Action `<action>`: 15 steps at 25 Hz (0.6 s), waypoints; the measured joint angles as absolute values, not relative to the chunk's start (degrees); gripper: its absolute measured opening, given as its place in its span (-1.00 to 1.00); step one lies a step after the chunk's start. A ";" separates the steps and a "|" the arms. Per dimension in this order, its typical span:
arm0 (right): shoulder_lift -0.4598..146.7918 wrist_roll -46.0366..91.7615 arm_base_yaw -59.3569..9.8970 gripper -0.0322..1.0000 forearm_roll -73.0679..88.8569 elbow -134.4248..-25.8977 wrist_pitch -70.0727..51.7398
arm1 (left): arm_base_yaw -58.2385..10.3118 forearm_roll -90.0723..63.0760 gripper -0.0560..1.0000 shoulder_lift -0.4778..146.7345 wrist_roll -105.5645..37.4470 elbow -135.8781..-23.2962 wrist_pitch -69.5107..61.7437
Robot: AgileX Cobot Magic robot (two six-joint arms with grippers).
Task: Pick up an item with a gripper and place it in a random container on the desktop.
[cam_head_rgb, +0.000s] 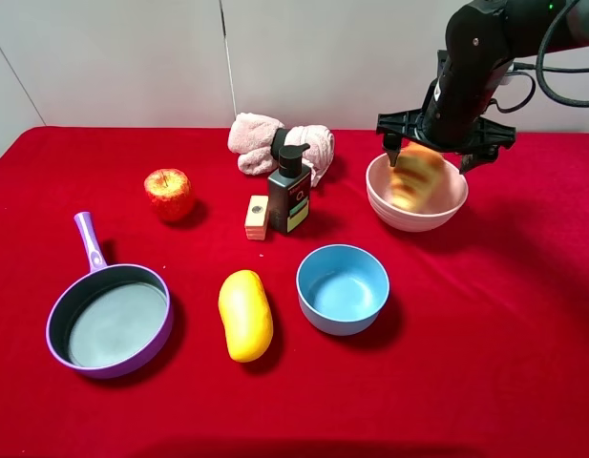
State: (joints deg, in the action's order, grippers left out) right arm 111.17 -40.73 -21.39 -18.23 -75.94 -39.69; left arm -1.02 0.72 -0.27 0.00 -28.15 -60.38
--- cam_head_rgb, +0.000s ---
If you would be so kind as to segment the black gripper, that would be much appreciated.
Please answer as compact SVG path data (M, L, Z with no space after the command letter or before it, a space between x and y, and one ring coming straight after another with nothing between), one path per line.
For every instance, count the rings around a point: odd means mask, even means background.
M376 133L383 137L389 165L396 166L405 139L440 153L460 154L460 174L494 163L499 148L514 145L516 130L482 116L490 98L427 94L420 109L379 115Z

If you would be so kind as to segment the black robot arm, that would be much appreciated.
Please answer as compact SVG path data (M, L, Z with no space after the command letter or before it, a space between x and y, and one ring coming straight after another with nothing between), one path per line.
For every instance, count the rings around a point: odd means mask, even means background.
M546 54L589 47L589 1L472 1L451 17L445 40L422 107L378 117L391 163L405 139L461 155L461 173L495 162L515 143L515 128L483 115L518 58L535 58L536 86L547 97L589 108L589 101L557 94L544 76Z

